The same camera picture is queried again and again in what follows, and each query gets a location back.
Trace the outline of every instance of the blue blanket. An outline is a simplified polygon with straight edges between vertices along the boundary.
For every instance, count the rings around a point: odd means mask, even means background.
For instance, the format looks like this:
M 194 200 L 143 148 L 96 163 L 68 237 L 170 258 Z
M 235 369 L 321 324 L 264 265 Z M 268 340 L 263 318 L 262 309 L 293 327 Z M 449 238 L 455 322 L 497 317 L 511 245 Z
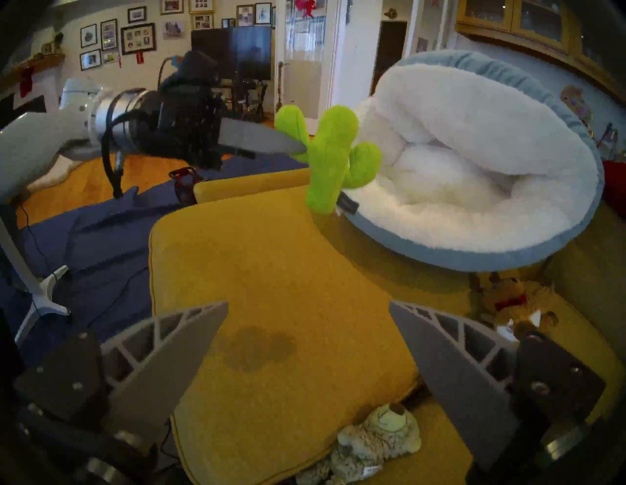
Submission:
M 200 174 L 213 180 L 302 168 L 288 156 L 261 156 L 256 160 L 233 157 L 221 172 Z M 174 182 L 157 185 L 141 194 L 129 189 L 119 200 L 81 207 L 34 224 L 31 234 L 21 231 L 24 259 L 35 276 L 67 264 L 54 290 L 53 300 L 72 312 L 70 318 L 44 315 L 34 326 L 20 352 L 33 365 L 69 334 L 87 328 L 100 342 L 151 316 L 148 236 L 162 216 L 180 209 Z M 15 334 L 31 305 L 30 294 L 20 292 L 0 278 L 0 307 Z

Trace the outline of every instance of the screw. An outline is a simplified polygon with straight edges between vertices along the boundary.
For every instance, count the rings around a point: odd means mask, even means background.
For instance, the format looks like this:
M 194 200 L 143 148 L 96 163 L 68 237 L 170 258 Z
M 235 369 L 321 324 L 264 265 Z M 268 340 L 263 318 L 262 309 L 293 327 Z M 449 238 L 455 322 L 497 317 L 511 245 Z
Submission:
M 546 384 L 545 382 L 541 382 L 540 380 L 534 380 L 533 382 L 531 382 L 530 389 L 532 389 L 533 392 L 536 392 L 540 396 L 547 396 L 550 393 L 550 388 L 548 387 L 548 384 Z

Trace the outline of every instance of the television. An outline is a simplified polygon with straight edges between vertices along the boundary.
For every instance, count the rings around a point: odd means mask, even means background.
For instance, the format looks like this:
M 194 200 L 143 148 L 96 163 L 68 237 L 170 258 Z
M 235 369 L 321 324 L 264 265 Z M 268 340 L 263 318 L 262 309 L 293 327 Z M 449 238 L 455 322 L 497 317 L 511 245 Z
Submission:
M 268 26 L 194 30 L 192 51 L 217 62 L 222 79 L 272 79 L 272 29 Z

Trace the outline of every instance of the red bow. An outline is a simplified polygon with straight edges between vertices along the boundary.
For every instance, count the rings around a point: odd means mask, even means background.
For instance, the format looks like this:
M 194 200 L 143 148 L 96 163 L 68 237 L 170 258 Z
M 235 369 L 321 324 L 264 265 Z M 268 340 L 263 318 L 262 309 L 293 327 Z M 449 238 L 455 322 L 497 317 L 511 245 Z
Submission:
M 526 295 L 522 293 L 518 298 L 511 298 L 503 302 L 496 303 L 496 311 L 504 310 L 507 307 L 517 307 L 519 305 L 526 305 Z

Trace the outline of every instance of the metal stand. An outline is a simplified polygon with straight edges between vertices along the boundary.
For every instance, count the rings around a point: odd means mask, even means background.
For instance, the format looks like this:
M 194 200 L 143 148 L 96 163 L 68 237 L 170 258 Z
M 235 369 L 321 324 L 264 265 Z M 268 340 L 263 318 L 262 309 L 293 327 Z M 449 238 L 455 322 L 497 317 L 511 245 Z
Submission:
M 56 281 L 61 278 L 67 271 L 67 266 L 61 266 L 57 271 L 54 272 L 53 275 L 50 275 L 41 283 L 37 281 L 37 278 L 30 271 L 24 258 L 19 253 L 18 249 L 15 247 L 13 243 L 13 239 L 11 235 L 7 231 L 4 223 L 0 220 L 0 246 L 4 250 L 8 260 L 11 262 L 11 265 L 15 269 L 15 272 L 18 274 L 19 278 L 22 280 L 26 289 L 32 293 L 33 301 L 31 303 L 31 308 L 28 310 L 28 314 L 22 324 L 19 327 L 19 330 L 15 336 L 15 343 L 18 347 L 24 342 L 24 339 L 29 334 L 37 319 L 46 314 L 58 314 L 58 315 L 69 315 L 70 311 L 61 305 L 54 303 L 52 298 L 52 291 L 54 290 L 54 285 Z

